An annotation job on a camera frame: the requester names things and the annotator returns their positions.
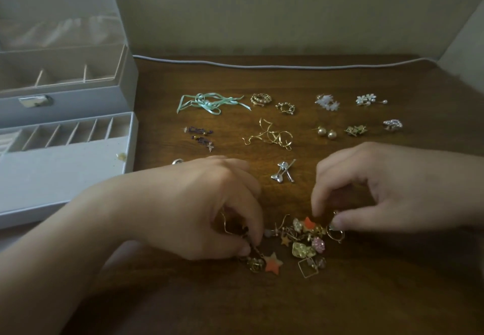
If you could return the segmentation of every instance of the wooden surface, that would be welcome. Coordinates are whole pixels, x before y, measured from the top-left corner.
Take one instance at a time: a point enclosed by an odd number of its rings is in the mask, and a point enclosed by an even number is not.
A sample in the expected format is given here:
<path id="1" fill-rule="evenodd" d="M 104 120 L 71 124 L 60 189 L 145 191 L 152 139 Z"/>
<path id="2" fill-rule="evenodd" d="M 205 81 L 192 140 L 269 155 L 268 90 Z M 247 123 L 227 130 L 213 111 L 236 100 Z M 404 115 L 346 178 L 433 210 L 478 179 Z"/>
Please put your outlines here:
<path id="1" fill-rule="evenodd" d="M 334 65 L 388 63 L 408 57 L 216 57 L 239 64 Z M 233 70 L 207 65 L 138 61 L 136 96 L 139 133 L 135 169 L 158 167 L 176 158 L 208 156 L 184 134 L 185 126 L 214 130 L 213 154 L 251 162 L 262 184 L 266 227 L 284 214 L 311 214 L 310 194 L 319 160 L 363 141 L 438 148 L 484 155 L 484 97 L 431 63 L 389 69 L 339 71 Z M 224 96 L 268 93 L 266 107 L 223 106 L 213 116 L 191 108 L 176 114 L 183 94 Z M 387 105 L 357 107 L 357 95 L 374 93 Z M 315 105 L 318 94 L 341 102 L 337 112 Z M 296 106 L 280 114 L 278 102 Z M 293 150 L 242 137 L 259 133 L 259 118 L 274 130 L 294 135 Z M 384 120 L 398 118 L 401 133 L 388 133 Z M 321 124 L 336 140 L 311 129 Z M 361 137 L 347 136 L 348 125 L 367 125 Z M 270 175 L 280 161 L 297 159 L 295 183 L 278 184 Z M 345 205 L 367 203 L 364 196 Z M 327 269 L 301 276 L 297 259 L 277 239 L 263 241 L 284 262 L 279 277 L 253 274 L 236 260 L 188 262 L 173 255 L 126 244 L 120 259 L 100 274 L 90 296 L 65 329 L 68 334 L 212 333 L 372 333 L 478 334 L 484 332 L 484 301 L 479 282 L 480 251 L 468 232 L 385 237 L 349 233 L 341 245 L 327 241 Z"/>

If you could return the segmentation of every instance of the white wall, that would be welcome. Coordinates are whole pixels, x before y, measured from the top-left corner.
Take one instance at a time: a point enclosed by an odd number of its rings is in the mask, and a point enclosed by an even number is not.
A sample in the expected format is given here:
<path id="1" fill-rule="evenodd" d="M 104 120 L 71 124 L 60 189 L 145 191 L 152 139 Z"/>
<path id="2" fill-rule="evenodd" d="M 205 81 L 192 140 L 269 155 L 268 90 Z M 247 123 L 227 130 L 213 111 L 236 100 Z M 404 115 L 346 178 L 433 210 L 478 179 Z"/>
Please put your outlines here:
<path id="1" fill-rule="evenodd" d="M 135 53 L 439 57 L 481 0 L 117 1 Z"/>
<path id="2" fill-rule="evenodd" d="M 445 51 L 439 65 L 484 93 L 484 0 Z"/>

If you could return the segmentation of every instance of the jewelry box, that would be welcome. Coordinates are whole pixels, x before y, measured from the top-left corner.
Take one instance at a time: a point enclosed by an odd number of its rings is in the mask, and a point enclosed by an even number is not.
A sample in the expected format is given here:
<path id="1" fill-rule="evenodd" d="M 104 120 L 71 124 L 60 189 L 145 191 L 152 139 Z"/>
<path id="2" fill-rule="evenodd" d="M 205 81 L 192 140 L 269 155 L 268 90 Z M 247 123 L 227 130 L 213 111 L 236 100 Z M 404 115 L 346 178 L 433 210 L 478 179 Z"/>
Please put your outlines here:
<path id="1" fill-rule="evenodd" d="M 132 171 L 137 78 L 116 0 L 0 0 L 0 228 Z"/>

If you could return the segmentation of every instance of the star charm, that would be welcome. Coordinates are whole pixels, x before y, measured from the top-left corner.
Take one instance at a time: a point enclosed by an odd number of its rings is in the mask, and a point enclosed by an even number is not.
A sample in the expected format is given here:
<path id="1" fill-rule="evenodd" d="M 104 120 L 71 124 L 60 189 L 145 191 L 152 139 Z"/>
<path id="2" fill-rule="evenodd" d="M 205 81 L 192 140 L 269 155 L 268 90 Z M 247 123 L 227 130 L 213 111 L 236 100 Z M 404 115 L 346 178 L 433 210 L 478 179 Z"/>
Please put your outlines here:
<path id="1" fill-rule="evenodd" d="M 304 220 L 304 225 L 302 227 L 304 232 L 312 232 L 315 226 L 316 226 L 316 223 L 311 222 L 311 219 L 309 219 L 309 216 L 306 216 L 306 219 Z"/>
<path id="2" fill-rule="evenodd" d="M 266 272 L 272 271 L 274 274 L 279 275 L 279 266 L 282 265 L 282 261 L 278 260 L 273 252 L 270 256 L 264 256 L 266 262 Z"/>
<path id="3" fill-rule="evenodd" d="M 291 241 L 289 240 L 289 237 L 288 236 L 282 236 L 281 237 L 281 245 L 285 245 L 287 247 L 289 247 L 289 243 L 291 243 Z"/>

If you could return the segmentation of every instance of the gold pearl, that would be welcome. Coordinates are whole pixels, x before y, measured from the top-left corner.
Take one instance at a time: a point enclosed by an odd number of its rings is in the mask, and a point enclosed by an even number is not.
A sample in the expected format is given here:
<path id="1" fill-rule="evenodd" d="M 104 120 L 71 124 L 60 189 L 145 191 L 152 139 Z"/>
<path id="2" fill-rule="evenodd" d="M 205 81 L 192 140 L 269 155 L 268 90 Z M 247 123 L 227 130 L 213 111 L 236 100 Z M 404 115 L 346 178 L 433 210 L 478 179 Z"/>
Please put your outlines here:
<path id="1" fill-rule="evenodd" d="M 336 134 L 335 130 L 330 130 L 330 132 L 328 132 L 328 139 L 334 140 L 336 139 L 336 136 L 338 135 Z"/>

